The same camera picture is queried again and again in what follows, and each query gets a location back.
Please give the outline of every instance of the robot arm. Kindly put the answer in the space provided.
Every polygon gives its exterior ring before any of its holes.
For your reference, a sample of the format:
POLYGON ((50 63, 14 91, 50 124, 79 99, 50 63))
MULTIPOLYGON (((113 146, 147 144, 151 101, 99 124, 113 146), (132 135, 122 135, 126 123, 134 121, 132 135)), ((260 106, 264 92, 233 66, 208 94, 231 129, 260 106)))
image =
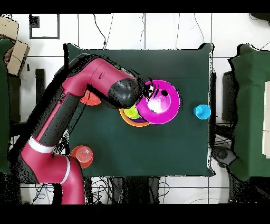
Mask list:
POLYGON ((84 184, 78 161, 71 156, 53 155, 53 150, 88 85, 96 90, 101 99, 117 108, 133 106, 142 96, 147 96, 149 90, 142 80, 97 55, 81 54, 69 63, 66 80, 51 99, 21 151, 23 160, 39 183, 62 185, 62 204, 84 204, 84 184))

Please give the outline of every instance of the green tablecloth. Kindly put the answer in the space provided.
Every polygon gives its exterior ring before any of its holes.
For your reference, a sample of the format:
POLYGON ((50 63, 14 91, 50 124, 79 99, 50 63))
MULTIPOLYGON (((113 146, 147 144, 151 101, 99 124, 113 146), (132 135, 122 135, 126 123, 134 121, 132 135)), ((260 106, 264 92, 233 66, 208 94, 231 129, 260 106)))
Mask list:
MULTIPOLYGON (((168 81, 184 102, 171 122, 146 127, 128 125, 119 110, 104 104, 86 106, 70 133, 71 149, 87 145, 93 150, 93 163, 83 169, 84 175, 212 175, 207 168, 207 120, 192 113, 196 105, 208 104, 211 44, 201 50, 82 50, 69 44, 68 50, 69 61, 81 53, 106 55, 145 81, 168 81)), ((80 113, 75 112, 72 123, 80 113)))
POLYGON ((238 159, 229 168, 245 181, 252 176, 270 176, 270 159, 262 154, 264 85, 270 81, 270 52, 257 51, 248 44, 239 50, 239 55, 232 58, 232 70, 239 84, 234 144, 238 159))
POLYGON ((8 39, 0 39, 0 172, 9 172, 9 162, 7 160, 7 150, 9 145, 9 96, 7 69, 4 63, 5 53, 13 46, 8 39))

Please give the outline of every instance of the orange plate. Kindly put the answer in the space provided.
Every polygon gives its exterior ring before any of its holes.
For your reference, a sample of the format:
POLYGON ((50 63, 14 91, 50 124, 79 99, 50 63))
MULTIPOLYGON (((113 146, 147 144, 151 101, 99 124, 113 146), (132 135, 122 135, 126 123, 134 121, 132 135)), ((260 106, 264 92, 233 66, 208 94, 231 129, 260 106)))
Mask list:
POLYGON ((101 103, 100 99, 89 90, 86 90, 84 97, 81 98, 80 101, 81 103, 89 105, 89 106, 95 106, 101 103))
POLYGON ((93 151, 85 145, 76 146, 70 155, 79 161, 82 169, 90 166, 93 161, 93 151))
POLYGON ((125 122, 127 122, 129 125, 132 125, 134 127, 145 127, 147 125, 150 125, 149 122, 144 122, 144 123, 136 123, 133 122, 131 119, 129 119, 125 114, 124 114, 124 109, 119 109, 121 117, 124 119, 125 122))

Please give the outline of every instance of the white tile floor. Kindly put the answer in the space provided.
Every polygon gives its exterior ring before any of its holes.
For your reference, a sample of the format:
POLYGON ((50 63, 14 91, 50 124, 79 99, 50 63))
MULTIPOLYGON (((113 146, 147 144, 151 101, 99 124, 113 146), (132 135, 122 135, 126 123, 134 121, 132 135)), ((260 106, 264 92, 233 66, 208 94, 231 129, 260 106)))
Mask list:
MULTIPOLYGON (((28 15, 13 14, 12 18, 20 25, 17 38, 29 44, 31 48, 26 60, 26 64, 30 65, 30 71, 27 71, 25 66, 21 74, 21 116, 22 120, 26 120, 35 106, 35 69, 45 69, 48 85, 55 72, 63 65, 63 43, 73 43, 84 49, 101 49, 104 38, 95 26, 92 14, 60 14, 59 40, 30 40, 28 15)), ((36 30, 33 35, 56 35, 50 34, 52 32, 48 30, 56 26, 56 16, 51 15, 51 26, 46 24, 46 18, 47 16, 40 15, 39 31, 36 30)), ((217 73, 217 116, 221 116, 222 112, 223 73, 231 70, 228 58, 236 55, 239 44, 250 43, 260 49, 270 41, 269 24, 255 18, 252 20, 248 13, 147 13, 145 17, 142 13, 97 14, 96 19, 106 40, 111 27, 107 49, 197 49, 204 42, 212 42, 215 46, 213 67, 217 73)), ((263 50, 270 50, 270 44, 263 50)), ((167 177, 166 183, 169 184, 170 191, 166 196, 159 197, 160 203, 227 203, 227 171, 221 169, 214 160, 211 161, 211 167, 216 175, 210 178, 167 177)), ((36 196, 35 186, 26 187, 28 186, 22 186, 23 200, 32 201, 36 196)), ((164 190, 166 193, 169 189, 167 185, 161 184, 159 194, 163 195, 164 190)), ((51 192, 47 191, 49 197, 46 190, 43 189, 43 193, 46 198, 37 199, 35 203, 52 201, 51 192)), ((106 202, 106 197, 102 197, 102 202, 106 202)))

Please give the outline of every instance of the pink bowl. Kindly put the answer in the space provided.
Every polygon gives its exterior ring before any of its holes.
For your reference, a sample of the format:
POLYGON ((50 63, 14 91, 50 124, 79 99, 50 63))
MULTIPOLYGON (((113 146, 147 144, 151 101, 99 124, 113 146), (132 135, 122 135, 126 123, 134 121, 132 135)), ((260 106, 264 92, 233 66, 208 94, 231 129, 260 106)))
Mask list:
POLYGON ((136 105, 136 109, 144 120, 160 125, 171 121, 177 115, 180 108, 180 97, 172 84, 163 80, 153 80, 152 82, 156 85, 155 92, 149 100, 144 97, 136 105))

